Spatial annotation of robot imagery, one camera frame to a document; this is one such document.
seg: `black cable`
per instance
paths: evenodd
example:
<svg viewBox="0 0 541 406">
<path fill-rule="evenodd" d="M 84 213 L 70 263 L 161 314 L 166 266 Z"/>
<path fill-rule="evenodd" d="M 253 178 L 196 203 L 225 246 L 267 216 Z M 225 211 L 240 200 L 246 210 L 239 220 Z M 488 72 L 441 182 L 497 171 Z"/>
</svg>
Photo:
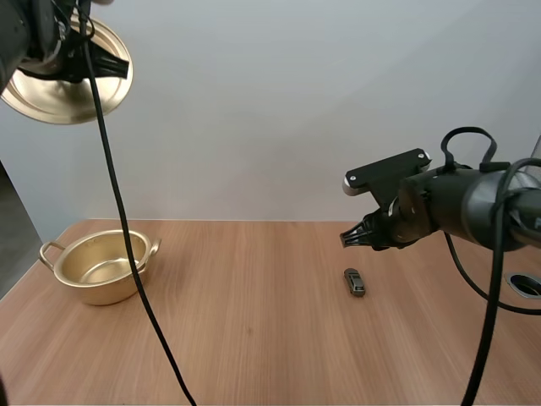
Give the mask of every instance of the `black cable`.
<svg viewBox="0 0 541 406">
<path fill-rule="evenodd" d="M 86 32 L 86 21 L 85 21 L 86 17 L 88 16 L 79 14 L 81 32 Z M 171 349 L 169 349 L 169 345 L 167 344 L 166 338 L 164 337 L 163 332 L 160 329 L 158 320 L 154 316 L 154 312 L 152 311 L 152 308 L 150 307 L 150 302 L 146 297 L 145 289 L 143 288 L 143 283 L 141 282 L 139 273 L 137 271 L 137 266 L 135 265 L 134 251 L 132 249 L 132 244 L 129 237 L 128 220 L 126 218 L 126 211 L 124 210 L 122 196 L 120 195 L 120 189 L 118 187 L 117 175 L 115 174 L 115 168 L 112 163 L 111 147 L 109 146 L 109 140 L 107 138 L 107 129 L 105 126 L 105 119 L 103 118 L 103 111 L 101 110 L 100 95 L 99 95 L 97 84 L 96 84 L 96 77 L 94 74 L 94 69 L 92 67 L 92 59 L 90 57 L 90 47 L 88 46 L 88 41 L 85 41 L 85 43 L 83 44 L 83 52 L 85 54 L 86 65 L 88 67 L 90 87 L 92 89 L 92 96 L 94 98 L 94 104 L 96 107 L 96 116 L 97 116 L 98 126 L 100 128 L 101 143 L 103 144 L 103 151 L 105 153 L 105 159 L 107 162 L 107 170 L 109 172 L 109 178 L 111 179 L 112 192 L 115 195 L 115 201 L 117 202 L 118 215 L 120 217 L 120 223 L 122 224 L 124 242 L 126 244 L 126 252 L 128 254 L 128 262 L 129 262 L 129 266 L 131 268 L 132 274 L 134 276 L 135 285 L 137 286 L 137 291 L 139 292 L 139 296 L 141 297 L 141 301 L 143 302 L 143 306 L 145 307 L 146 314 L 149 316 L 150 322 L 152 323 L 152 326 L 154 327 L 154 330 L 156 331 L 156 335 L 160 339 L 161 346 L 163 347 L 163 350 L 166 353 L 167 359 L 169 359 L 169 363 L 171 364 L 171 367 L 173 371 L 175 372 L 175 376 L 177 377 L 178 384 L 183 390 L 184 396 L 186 396 L 186 398 L 188 399 L 188 401 L 190 402 L 192 406 L 196 406 L 195 400 L 190 394 L 188 388 L 186 387 L 186 384 L 184 383 L 184 379 L 180 373 L 180 369 L 178 369 L 177 362 L 175 361 L 172 355 Z"/>
<path fill-rule="evenodd" d="M 458 259 L 458 254 L 455 250 L 455 245 L 453 244 L 453 241 L 451 239 L 451 236 L 448 233 L 444 233 L 445 235 L 445 241 L 447 241 L 447 245 L 449 246 L 449 251 L 451 252 L 451 256 L 453 258 L 453 261 L 455 262 L 456 269 L 460 272 L 461 276 L 464 278 L 466 283 L 470 285 L 470 288 L 472 288 L 479 296 L 481 296 L 483 299 L 488 299 L 489 296 L 469 277 L 467 272 L 464 270 L 464 267 L 462 266 L 462 263 Z M 524 307 L 516 307 L 512 305 L 508 305 L 507 303 L 498 301 L 498 306 L 504 310 L 512 311 L 513 313 L 519 313 L 521 315 L 541 315 L 541 309 L 528 309 Z"/>
<path fill-rule="evenodd" d="M 487 310 L 484 315 L 483 330 L 475 362 L 473 363 L 472 374 L 467 383 L 466 393 L 462 399 L 462 406 L 471 406 L 481 384 L 484 367 L 489 356 L 490 344 L 494 335 L 496 315 L 498 313 L 498 303 L 500 299 L 501 276 L 503 273 L 504 260 L 504 221 L 509 220 L 509 216 L 505 213 L 505 192 L 509 189 L 509 185 L 515 173 L 525 166 L 541 167 L 541 159 L 526 158 L 513 163 L 504 173 L 496 192 L 495 207 L 497 210 L 494 213 L 495 223 L 495 246 L 492 252 L 492 275 L 490 277 L 489 297 L 487 299 Z"/>
</svg>

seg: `gold pot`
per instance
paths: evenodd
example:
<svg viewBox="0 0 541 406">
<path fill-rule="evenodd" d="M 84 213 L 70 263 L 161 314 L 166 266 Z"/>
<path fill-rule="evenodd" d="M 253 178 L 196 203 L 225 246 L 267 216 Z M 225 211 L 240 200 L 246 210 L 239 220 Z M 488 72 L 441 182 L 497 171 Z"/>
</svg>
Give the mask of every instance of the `gold pot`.
<svg viewBox="0 0 541 406">
<path fill-rule="evenodd" d="M 149 260 L 159 250 L 161 241 L 150 244 L 142 233 L 130 231 L 129 234 L 137 270 L 144 283 Z M 45 257 L 45 251 L 51 246 L 63 251 L 54 265 Z M 40 260 L 60 283 L 89 305 L 111 305 L 137 292 L 122 230 L 87 235 L 67 247 L 57 241 L 45 243 L 40 249 Z"/>
</svg>

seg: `wooden tabletop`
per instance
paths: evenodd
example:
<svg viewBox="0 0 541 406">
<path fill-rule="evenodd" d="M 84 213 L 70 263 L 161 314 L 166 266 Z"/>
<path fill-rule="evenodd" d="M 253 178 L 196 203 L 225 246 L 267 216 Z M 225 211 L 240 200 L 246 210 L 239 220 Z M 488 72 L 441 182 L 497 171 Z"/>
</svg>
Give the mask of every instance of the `wooden tabletop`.
<svg viewBox="0 0 541 406">
<path fill-rule="evenodd" d="M 146 291 L 198 403 L 460 403 L 486 302 L 462 281 L 441 233 L 404 250 L 344 250 L 348 226 L 130 223 L 162 238 Z M 111 228 L 86 221 L 59 240 Z M 486 288 L 490 253 L 456 245 Z M 524 249 L 505 270 L 539 275 L 539 265 L 541 251 Z M 347 290 L 348 267 L 366 283 L 361 299 Z M 506 283 L 502 299 L 541 302 Z M 137 295 L 81 304 L 36 263 L 0 302 L 0 320 L 10 403 L 186 403 Z M 540 404 L 539 343 L 539 317 L 500 310 L 477 402 Z"/>
</svg>

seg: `white wall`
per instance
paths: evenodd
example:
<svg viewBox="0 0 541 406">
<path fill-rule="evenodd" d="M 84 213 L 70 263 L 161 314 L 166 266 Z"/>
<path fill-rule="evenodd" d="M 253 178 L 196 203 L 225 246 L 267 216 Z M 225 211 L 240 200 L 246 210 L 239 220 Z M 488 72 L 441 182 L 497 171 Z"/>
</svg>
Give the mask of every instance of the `white wall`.
<svg viewBox="0 0 541 406">
<path fill-rule="evenodd" d="M 131 217 L 356 220 L 344 173 L 457 126 L 498 158 L 540 131 L 539 0 L 116 0 L 95 7 L 134 58 L 107 117 Z M 474 164 L 484 141 L 451 144 Z M 0 106 L 0 159 L 43 239 L 116 217 L 95 123 Z"/>
</svg>

